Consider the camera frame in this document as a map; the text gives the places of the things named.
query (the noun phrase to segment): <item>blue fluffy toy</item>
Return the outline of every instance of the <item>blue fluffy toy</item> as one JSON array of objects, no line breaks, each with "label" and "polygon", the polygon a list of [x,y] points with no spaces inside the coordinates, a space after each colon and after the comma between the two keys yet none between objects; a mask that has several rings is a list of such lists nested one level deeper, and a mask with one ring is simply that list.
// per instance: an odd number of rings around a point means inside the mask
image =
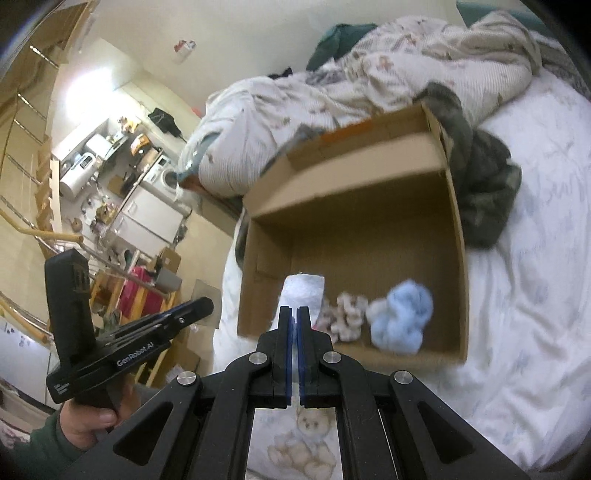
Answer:
[{"label": "blue fluffy toy", "polygon": [[423,329],[433,315],[429,290],[413,280],[396,285],[385,299],[373,301],[366,316],[371,341],[381,350],[414,355],[423,343]]}]

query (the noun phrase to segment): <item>cabinet door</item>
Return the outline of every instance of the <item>cabinet door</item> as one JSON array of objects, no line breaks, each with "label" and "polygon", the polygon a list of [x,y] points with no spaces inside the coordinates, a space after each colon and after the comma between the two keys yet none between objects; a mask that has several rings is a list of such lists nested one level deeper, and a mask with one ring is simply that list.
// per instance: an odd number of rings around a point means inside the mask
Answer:
[{"label": "cabinet door", "polygon": [[126,205],[124,213],[142,225],[144,228],[172,243],[178,227],[183,220],[183,214],[176,211],[158,197],[138,186]]},{"label": "cabinet door", "polygon": [[168,242],[121,213],[115,219],[114,232],[126,243],[151,257],[156,257],[164,247],[169,247]]}]

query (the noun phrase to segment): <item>metal screw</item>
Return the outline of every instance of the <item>metal screw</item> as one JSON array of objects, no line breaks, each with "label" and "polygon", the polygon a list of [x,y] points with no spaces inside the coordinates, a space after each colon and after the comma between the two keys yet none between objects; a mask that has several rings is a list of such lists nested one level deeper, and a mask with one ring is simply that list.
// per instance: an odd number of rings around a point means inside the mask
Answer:
[{"label": "metal screw", "polygon": [[337,364],[340,362],[341,356],[338,352],[326,352],[322,355],[322,359],[328,364]]},{"label": "metal screw", "polygon": [[248,357],[248,361],[255,365],[261,365],[267,361],[267,355],[263,352],[254,352]]},{"label": "metal screw", "polygon": [[181,385],[193,385],[197,380],[197,375],[194,372],[183,372],[177,377],[177,382]]},{"label": "metal screw", "polygon": [[410,382],[413,381],[413,375],[406,370],[398,370],[394,374],[394,380],[401,385],[408,385]]}]

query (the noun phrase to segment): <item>dark green jacket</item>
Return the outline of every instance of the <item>dark green jacket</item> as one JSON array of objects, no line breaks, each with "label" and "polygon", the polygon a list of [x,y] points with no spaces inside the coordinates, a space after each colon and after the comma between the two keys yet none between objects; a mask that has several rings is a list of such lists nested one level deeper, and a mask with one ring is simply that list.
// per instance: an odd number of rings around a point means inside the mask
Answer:
[{"label": "dark green jacket", "polygon": [[50,415],[42,428],[31,433],[28,443],[17,442],[9,450],[16,468],[26,480],[56,479],[84,453],[64,436],[59,415],[59,410]]}]

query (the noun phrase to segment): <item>open cardboard box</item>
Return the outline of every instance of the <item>open cardboard box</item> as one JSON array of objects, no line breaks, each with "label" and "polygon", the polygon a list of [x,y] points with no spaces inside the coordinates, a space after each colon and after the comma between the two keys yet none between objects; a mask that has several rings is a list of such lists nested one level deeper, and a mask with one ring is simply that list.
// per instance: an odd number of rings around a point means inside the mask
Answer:
[{"label": "open cardboard box", "polygon": [[343,291],[384,297],[412,278],[434,301],[418,354],[373,347],[368,325],[360,340],[335,349],[378,371],[465,361],[464,242],[446,151],[447,135],[417,104],[278,159],[244,198],[251,223],[238,334],[258,336],[270,327],[291,274],[322,275],[331,304]]}]

